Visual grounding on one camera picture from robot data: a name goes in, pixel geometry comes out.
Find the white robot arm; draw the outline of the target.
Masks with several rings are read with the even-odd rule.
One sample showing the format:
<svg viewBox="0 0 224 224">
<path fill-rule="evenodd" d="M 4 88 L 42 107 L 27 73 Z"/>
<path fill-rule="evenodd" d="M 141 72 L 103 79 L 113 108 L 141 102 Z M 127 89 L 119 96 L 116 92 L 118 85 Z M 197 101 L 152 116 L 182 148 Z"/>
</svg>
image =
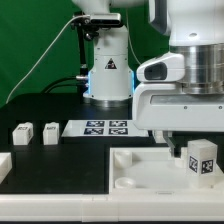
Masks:
<svg viewBox="0 0 224 224">
<path fill-rule="evenodd" d="M 224 0 L 72 0 L 94 39 L 84 97 L 102 106 L 130 99 L 140 130 L 224 132 Z M 149 4 L 149 24 L 169 51 L 127 62 L 128 31 L 111 8 Z"/>
</svg>

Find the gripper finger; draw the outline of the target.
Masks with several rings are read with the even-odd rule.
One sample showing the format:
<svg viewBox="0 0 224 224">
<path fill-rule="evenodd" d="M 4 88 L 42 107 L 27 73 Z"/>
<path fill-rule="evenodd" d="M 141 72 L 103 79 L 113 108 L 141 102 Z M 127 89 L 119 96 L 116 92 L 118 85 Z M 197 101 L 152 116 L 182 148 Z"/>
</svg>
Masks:
<svg viewBox="0 0 224 224">
<path fill-rule="evenodd" d="M 170 148 L 171 156 L 174 157 L 175 156 L 176 142 L 175 142 L 175 139 L 173 138 L 173 134 L 170 131 L 164 131 L 163 132 L 163 138 L 164 138 L 166 144 Z"/>
</svg>

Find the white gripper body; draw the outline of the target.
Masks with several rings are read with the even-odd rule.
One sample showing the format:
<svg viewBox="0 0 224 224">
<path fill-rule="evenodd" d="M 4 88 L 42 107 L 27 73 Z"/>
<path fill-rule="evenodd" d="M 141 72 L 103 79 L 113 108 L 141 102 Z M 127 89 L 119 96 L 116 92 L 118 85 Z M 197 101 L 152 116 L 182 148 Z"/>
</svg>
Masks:
<svg viewBox="0 0 224 224">
<path fill-rule="evenodd" d="M 141 83 L 132 119 L 143 130 L 224 132 L 224 94 L 184 94 L 178 84 Z"/>
</svg>

